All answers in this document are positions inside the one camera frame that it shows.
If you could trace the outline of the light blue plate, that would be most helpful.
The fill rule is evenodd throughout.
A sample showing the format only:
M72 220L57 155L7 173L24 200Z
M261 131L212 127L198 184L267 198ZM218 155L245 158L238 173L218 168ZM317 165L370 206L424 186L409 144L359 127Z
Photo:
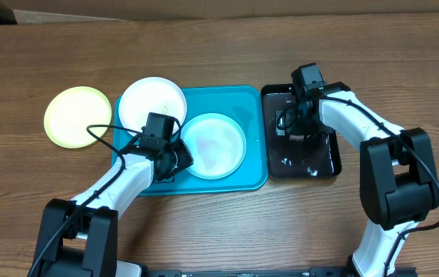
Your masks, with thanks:
M193 158L188 171L200 179L222 179L232 174L246 155L244 131L235 120L219 113L192 118L183 127L181 138Z

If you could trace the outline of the white pink plate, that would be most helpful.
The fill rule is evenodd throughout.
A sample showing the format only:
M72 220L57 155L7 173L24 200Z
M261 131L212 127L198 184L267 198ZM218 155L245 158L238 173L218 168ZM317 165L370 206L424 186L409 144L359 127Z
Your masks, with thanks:
M150 112L172 116L182 125L187 114L184 93L166 78L147 77L134 82L120 98L120 123L124 128L141 131Z

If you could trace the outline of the yellow green plate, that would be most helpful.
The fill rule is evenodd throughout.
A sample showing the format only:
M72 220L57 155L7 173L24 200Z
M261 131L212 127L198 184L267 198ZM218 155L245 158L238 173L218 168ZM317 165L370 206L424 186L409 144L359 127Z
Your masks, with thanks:
M89 125L104 125L95 130L95 134L101 137L111 123L111 114L110 101L96 88L68 88L55 96L45 110L45 133L61 147L83 148L96 141L86 128Z

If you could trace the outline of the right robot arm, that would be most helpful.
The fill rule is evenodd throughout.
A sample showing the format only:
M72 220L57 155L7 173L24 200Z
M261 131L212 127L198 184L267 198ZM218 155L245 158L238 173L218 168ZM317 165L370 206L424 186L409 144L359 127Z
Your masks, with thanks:
M395 262L407 237L439 208L431 140L421 128L392 124L342 82L295 75L261 90L268 170L276 179L338 175L338 136L360 155L359 196L368 221L341 276L413 276Z

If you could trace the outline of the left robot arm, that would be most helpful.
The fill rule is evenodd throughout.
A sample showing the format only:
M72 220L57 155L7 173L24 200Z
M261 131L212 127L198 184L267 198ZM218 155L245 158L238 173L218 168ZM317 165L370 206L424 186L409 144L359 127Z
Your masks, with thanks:
M118 220L156 182L173 182L193 163L180 138L137 135L118 161L71 200L52 199L42 215L30 276L140 276L142 266L118 259Z

